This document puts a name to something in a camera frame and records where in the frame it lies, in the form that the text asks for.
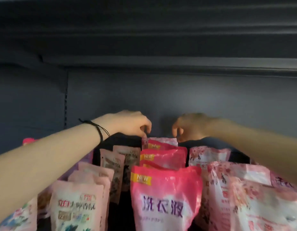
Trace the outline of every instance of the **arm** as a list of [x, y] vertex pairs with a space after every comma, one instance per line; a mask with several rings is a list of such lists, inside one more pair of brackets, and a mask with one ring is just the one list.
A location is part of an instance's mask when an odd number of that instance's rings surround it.
[[173, 125], [179, 141], [215, 137], [229, 143], [253, 160], [297, 185], [297, 139], [272, 132], [244, 127], [226, 119], [204, 114], [180, 117]]
[[[140, 112], [122, 111], [93, 120], [113, 135], [145, 136], [151, 122]], [[100, 143], [96, 128], [81, 124], [0, 155], [0, 222], [53, 183]]]

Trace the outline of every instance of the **hand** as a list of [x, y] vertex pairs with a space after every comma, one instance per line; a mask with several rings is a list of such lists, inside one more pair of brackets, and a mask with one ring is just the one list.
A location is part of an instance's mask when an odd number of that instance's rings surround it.
[[179, 143], [208, 137], [208, 127], [215, 119], [202, 113], [183, 114], [172, 126], [173, 136], [176, 137], [177, 131], [179, 132]]
[[110, 135], [123, 133], [129, 136], [146, 137], [152, 129], [151, 121], [141, 112], [121, 111], [115, 114], [106, 114], [93, 122], [101, 125], [109, 131]]

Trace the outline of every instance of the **black bracelet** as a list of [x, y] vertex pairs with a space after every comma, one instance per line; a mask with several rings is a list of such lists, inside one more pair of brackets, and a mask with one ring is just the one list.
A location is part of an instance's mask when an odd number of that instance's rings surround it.
[[110, 137], [109, 132], [108, 132], [105, 128], [101, 127], [100, 125], [98, 125], [98, 124], [96, 124], [96, 123], [94, 123], [94, 122], [92, 122], [92, 121], [89, 121], [89, 120], [84, 120], [84, 121], [83, 121], [83, 120], [81, 120], [80, 118], [78, 118], [78, 120], [79, 120], [81, 123], [86, 123], [86, 124], [90, 124], [90, 125], [92, 125], [92, 126], [95, 126], [96, 129], [97, 129], [97, 131], [98, 131], [98, 133], [99, 133], [99, 136], [100, 136], [100, 142], [102, 142], [102, 141], [104, 140], [103, 135], [102, 135], [102, 133], [101, 133], [101, 131], [100, 131], [100, 128], [101, 128], [104, 132], [106, 132], [106, 134], [108, 135], [108, 137]]

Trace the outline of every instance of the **black string bracelet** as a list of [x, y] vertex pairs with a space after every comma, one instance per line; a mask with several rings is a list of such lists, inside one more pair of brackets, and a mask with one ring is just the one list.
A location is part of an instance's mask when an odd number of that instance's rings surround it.
[[104, 132], [106, 132], [106, 134], [108, 135], [108, 137], [110, 137], [109, 132], [108, 132], [105, 128], [101, 127], [100, 125], [98, 125], [98, 124], [96, 124], [96, 123], [94, 123], [94, 122], [92, 122], [92, 121], [89, 121], [89, 120], [84, 120], [84, 121], [83, 121], [83, 120], [81, 120], [80, 118], [78, 118], [78, 120], [79, 120], [81, 123], [86, 123], [86, 124], [90, 124], [90, 125], [92, 125], [92, 126], [95, 126], [96, 129], [97, 129], [97, 131], [98, 131], [98, 133], [99, 133], [99, 136], [100, 136], [100, 142], [102, 142], [102, 141], [104, 140], [103, 135], [102, 135], [102, 133], [101, 133], [101, 131], [100, 131], [100, 128], [101, 128]]

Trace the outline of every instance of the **forearm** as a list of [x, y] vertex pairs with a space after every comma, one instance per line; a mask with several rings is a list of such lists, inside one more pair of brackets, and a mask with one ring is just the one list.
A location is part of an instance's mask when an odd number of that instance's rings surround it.
[[214, 120], [208, 132], [297, 185], [297, 139], [222, 119]]
[[[115, 126], [103, 117], [93, 122], [111, 135], [115, 133]], [[99, 143], [97, 129], [81, 124], [0, 155], [0, 222], [53, 183]]]

